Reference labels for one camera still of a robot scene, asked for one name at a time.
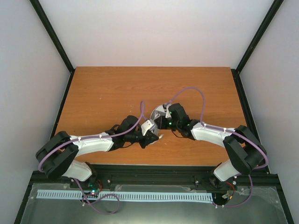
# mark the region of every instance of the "black bracket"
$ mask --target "black bracket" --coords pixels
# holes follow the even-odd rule
[[[214,193],[224,193],[230,189],[229,185],[227,185],[224,182],[221,182],[221,186],[218,186],[217,189],[213,187],[213,185],[211,185],[209,181],[209,176],[210,176],[209,173],[210,172],[207,172],[206,175],[194,176],[194,186],[196,190],[205,190],[207,192],[214,192]],[[229,182],[230,184],[233,184],[233,181],[234,181],[233,178],[227,180],[227,182]]]
[[[96,174],[95,176],[92,176],[88,178],[87,181],[80,182],[80,185],[83,190],[91,190],[91,189],[97,189],[97,181],[100,181],[103,189],[110,189],[111,188],[111,175],[106,174]],[[70,183],[70,188],[78,188],[78,185],[76,182],[72,181]]]
[[[41,160],[54,148],[69,140],[70,136],[66,132],[62,131],[57,133],[47,142],[47,144],[38,150],[36,153],[37,160],[41,162]],[[67,171],[78,153],[78,146],[72,143],[68,144],[63,149],[63,151],[56,151],[42,165],[42,169],[49,179],[57,179],[61,177]]]
[[[261,148],[265,154],[267,154],[260,141],[257,140],[257,138],[246,126],[240,125],[235,132],[251,140],[259,148]],[[242,147],[240,143],[244,143],[244,141],[234,135],[230,135],[223,140],[223,144],[234,168],[241,174],[248,175],[257,165],[260,164],[260,162],[263,160],[263,156],[247,142],[245,142],[244,147]]]
[[[115,126],[113,126],[110,130],[107,130],[106,133],[108,133],[109,135],[122,133],[130,129],[137,121],[137,117],[129,115],[122,121],[120,125],[115,125],[117,126],[117,129],[114,129]],[[150,143],[158,141],[159,137],[151,131],[147,131],[146,134],[143,136],[141,127],[140,125],[138,125],[137,129],[133,129],[127,134],[118,137],[113,137],[112,139],[114,145],[112,146],[110,151],[122,148],[125,142],[130,142],[131,144],[138,142],[141,148],[145,148]]]

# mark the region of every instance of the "orange wood surface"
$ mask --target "orange wood surface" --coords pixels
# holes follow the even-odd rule
[[[204,121],[223,127],[246,125],[230,68],[226,67],[77,67],[58,123],[57,132],[97,134],[120,124],[128,115],[139,117],[146,102],[147,117],[188,86],[206,96]],[[199,119],[202,98],[195,90],[177,97],[191,119]],[[170,130],[153,145],[138,143],[111,152],[78,157],[97,164],[150,164],[212,166],[225,161],[226,150],[204,141],[176,138]]]

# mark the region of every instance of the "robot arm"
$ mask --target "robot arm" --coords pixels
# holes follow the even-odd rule
[[[72,143],[63,147],[62,151],[57,151],[48,157],[42,164],[42,169],[50,179],[67,176],[82,182],[89,179],[89,182],[92,183],[96,178],[92,166],[87,162],[76,161],[76,157],[93,152],[113,151],[122,148],[126,142],[131,144],[138,142],[142,148],[145,148],[159,139],[157,126],[150,120],[124,135],[113,137],[130,129],[137,121],[138,118],[127,116],[120,125],[114,125],[110,130],[99,134],[98,138],[91,139],[59,132],[36,153],[36,158],[41,162],[57,146],[73,140]]]
[[[226,129],[202,124],[199,120],[189,119],[179,103],[158,106],[153,111],[151,119],[155,121],[158,129],[179,131],[185,138],[208,141],[226,149],[229,160],[218,165],[209,177],[209,182],[214,188],[219,188],[222,182],[240,173],[250,174],[263,160],[263,156],[255,148],[232,132],[251,140],[266,154],[264,147],[247,127]]]

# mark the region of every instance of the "white wall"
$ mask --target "white wall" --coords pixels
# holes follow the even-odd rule
[[[244,89],[270,170],[299,223],[299,1],[282,4],[244,71]]]
[[[13,223],[69,73],[26,1],[0,1],[0,223]]]
[[[235,68],[273,0],[40,0],[74,66]]]

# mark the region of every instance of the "wooden table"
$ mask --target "wooden table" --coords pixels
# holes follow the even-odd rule
[[[58,123],[57,132],[97,134],[120,124],[128,115],[139,117],[146,101],[147,117],[188,86],[206,96],[204,121],[223,127],[246,125],[230,68],[224,67],[77,67]],[[202,98],[195,90],[182,93],[179,102],[191,119],[199,119]],[[213,166],[225,161],[226,150],[209,142],[176,138],[170,130],[153,145],[138,143],[111,152],[77,158],[94,164],[151,164]]]

